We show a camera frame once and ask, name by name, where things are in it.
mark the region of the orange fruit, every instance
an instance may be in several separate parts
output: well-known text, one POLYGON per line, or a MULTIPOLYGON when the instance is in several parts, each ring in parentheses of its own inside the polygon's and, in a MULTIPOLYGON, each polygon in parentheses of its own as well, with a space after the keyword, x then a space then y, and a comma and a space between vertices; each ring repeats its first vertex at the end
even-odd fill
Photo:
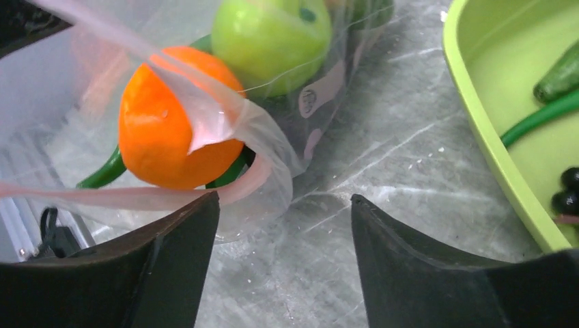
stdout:
MULTIPOLYGON (((241 83, 219 58, 188 46, 169 47, 163 52, 245 97, 241 83)), ((160 65, 176 70, 166 62, 160 65)), ((191 82, 224 105, 225 115, 233 118, 218 92, 202 82, 191 82)), ((187 155, 194 133, 173 92, 147 64, 139 66, 120 105, 119 149, 127 169, 138 179, 164 188, 194 189, 212 182, 238 158, 243 143, 231 139, 187 155)))

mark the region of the green plastic container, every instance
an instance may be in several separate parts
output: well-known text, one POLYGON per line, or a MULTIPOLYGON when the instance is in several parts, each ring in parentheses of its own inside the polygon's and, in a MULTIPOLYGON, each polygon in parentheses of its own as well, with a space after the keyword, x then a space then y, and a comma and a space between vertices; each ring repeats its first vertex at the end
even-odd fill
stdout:
POLYGON ((579 39, 579 0, 456 0, 444 53, 490 169, 544 251, 579 246, 579 228, 557 225, 551 196, 579 166, 579 113, 534 130, 505 149, 508 128, 540 104, 533 86, 579 39))

